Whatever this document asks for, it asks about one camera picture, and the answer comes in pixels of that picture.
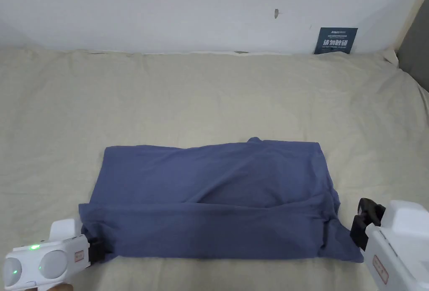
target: white device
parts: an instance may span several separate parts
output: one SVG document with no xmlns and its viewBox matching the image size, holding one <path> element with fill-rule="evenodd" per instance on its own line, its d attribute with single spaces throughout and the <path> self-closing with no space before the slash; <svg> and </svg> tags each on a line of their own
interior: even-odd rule
<svg viewBox="0 0 429 291">
<path fill-rule="evenodd" d="M 90 243 L 75 219 L 55 221 L 48 241 L 14 248 L 6 255 L 3 280 L 6 291 L 37 288 L 46 291 L 89 267 Z"/>
<path fill-rule="evenodd" d="M 429 290 L 429 213 L 419 204 L 391 201 L 381 226 L 365 229 L 361 251 L 379 291 Z"/>
</svg>

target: gray headboard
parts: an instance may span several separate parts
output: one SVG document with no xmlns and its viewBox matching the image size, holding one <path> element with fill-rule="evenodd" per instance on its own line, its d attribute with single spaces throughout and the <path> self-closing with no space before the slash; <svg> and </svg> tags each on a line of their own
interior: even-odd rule
<svg viewBox="0 0 429 291">
<path fill-rule="evenodd" d="M 429 91 L 429 0 L 420 7 L 397 55 L 400 69 Z"/>
</svg>

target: mattress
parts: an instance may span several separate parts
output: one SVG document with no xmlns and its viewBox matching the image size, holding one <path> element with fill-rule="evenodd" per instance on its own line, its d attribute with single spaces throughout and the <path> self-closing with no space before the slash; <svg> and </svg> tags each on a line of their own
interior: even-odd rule
<svg viewBox="0 0 429 291">
<path fill-rule="evenodd" d="M 382 54 L 0 52 L 0 255 L 89 201 L 104 149 L 318 142 L 350 228 L 361 197 L 429 208 L 429 94 Z M 375 290 L 330 259 L 118 257 L 75 290 Z"/>
</svg>

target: hand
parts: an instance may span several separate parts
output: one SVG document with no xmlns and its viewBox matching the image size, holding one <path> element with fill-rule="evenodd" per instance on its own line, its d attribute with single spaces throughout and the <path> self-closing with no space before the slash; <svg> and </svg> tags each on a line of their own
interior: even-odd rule
<svg viewBox="0 0 429 291">
<path fill-rule="evenodd" d="M 27 289 L 25 291 L 36 291 L 37 288 Z M 71 284 L 59 284 L 53 288 L 50 288 L 48 291 L 73 291 L 73 286 Z"/>
</svg>

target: folded blue shirt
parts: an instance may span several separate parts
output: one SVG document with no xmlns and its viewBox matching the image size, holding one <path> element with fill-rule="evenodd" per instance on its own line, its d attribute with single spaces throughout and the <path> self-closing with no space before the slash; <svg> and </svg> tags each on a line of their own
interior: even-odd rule
<svg viewBox="0 0 429 291">
<path fill-rule="evenodd" d="M 126 257 L 362 262 L 317 143 L 108 147 L 83 233 Z"/>
</svg>

